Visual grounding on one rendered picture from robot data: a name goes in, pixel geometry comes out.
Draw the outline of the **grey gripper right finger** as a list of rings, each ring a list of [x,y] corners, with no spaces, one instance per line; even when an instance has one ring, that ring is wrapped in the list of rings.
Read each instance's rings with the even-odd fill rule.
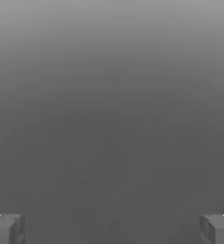
[[[224,244],[224,214],[202,214],[199,217],[202,244]]]

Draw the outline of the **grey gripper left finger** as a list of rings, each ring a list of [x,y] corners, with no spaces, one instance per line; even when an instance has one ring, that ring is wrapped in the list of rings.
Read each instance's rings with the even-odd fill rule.
[[[0,244],[26,244],[24,215],[0,214]]]

